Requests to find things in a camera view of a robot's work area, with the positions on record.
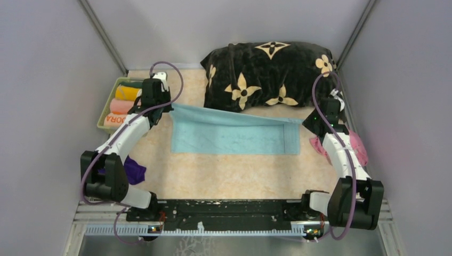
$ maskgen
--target blue towel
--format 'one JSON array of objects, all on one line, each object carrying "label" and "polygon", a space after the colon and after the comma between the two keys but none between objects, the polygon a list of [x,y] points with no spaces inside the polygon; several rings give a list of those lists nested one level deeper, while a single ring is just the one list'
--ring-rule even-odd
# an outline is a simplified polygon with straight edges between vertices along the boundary
[{"label": "blue towel", "polygon": [[173,108],[173,153],[300,153],[301,119],[259,117],[175,103]]}]

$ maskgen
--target pillow with flower pattern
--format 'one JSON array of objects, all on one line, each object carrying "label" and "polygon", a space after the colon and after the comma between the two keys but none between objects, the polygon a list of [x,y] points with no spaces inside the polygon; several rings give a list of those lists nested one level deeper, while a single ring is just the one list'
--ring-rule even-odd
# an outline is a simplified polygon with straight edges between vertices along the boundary
[{"label": "pillow with flower pattern", "polygon": [[[229,44],[201,61],[208,79],[204,107],[240,112],[254,106],[312,103],[312,84],[336,68],[331,51],[303,42]],[[316,98],[330,94],[334,77],[325,74]]]}]

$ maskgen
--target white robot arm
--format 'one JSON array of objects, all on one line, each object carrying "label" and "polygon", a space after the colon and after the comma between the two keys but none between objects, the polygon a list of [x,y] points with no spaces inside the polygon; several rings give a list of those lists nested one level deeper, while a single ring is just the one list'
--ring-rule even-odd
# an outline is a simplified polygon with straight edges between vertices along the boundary
[{"label": "white robot arm", "polygon": [[[80,158],[82,177],[90,171],[84,185],[84,195],[118,202],[140,209],[149,209],[156,204],[154,193],[130,186],[124,171],[124,162],[132,148],[153,125],[160,120],[163,112],[172,110],[171,105],[156,108],[143,113],[171,100],[170,89],[166,83],[165,72],[154,74],[145,79],[142,84],[142,94],[135,101],[134,107],[128,112],[124,123],[118,130],[95,151],[85,151]],[[94,169],[105,169],[105,174],[88,170],[93,159],[101,154]]]},{"label": "white robot arm", "polygon": [[[336,134],[332,134],[330,127],[319,118],[319,113],[314,110],[303,122],[303,125],[316,134],[325,151],[328,153],[331,164],[338,177],[337,185],[332,194],[324,191],[308,190],[302,197],[305,210],[309,214],[323,214],[328,217],[331,226],[345,227],[349,216],[353,216],[351,228],[375,229],[383,200],[384,188],[380,181],[372,180],[359,164],[350,143],[350,136],[345,125],[339,124],[340,111],[343,109],[343,100],[337,98],[337,92],[332,97],[322,99],[320,110],[326,113],[325,117],[334,128]],[[353,161],[356,175],[356,193],[352,191]],[[353,214],[350,214],[351,202],[356,200]]]}]

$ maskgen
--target orange rolled towel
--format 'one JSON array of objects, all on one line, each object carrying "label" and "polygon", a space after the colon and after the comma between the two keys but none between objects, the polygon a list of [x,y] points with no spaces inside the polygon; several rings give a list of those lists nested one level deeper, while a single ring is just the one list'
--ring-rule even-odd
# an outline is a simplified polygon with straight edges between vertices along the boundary
[{"label": "orange rolled towel", "polygon": [[113,113],[109,113],[105,120],[103,121],[104,126],[110,126],[110,127],[120,127],[124,120],[126,120],[127,115],[117,115]]}]

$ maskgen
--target plastic basket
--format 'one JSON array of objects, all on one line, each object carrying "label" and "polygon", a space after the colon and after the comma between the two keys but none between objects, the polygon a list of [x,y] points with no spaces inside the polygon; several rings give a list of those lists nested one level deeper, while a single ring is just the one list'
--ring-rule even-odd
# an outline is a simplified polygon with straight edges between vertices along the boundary
[{"label": "plastic basket", "polygon": [[116,88],[118,88],[118,86],[121,82],[143,82],[143,80],[144,79],[130,78],[130,77],[120,77],[120,78],[116,79],[115,86],[113,86],[113,89],[110,92],[110,96],[108,97],[107,103],[105,103],[102,114],[99,117],[98,128],[104,130],[108,134],[113,134],[114,132],[116,132],[118,127],[104,126],[104,124],[103,124],[105,117],[110,113],[110,102],[113,98],[115,98]]}]

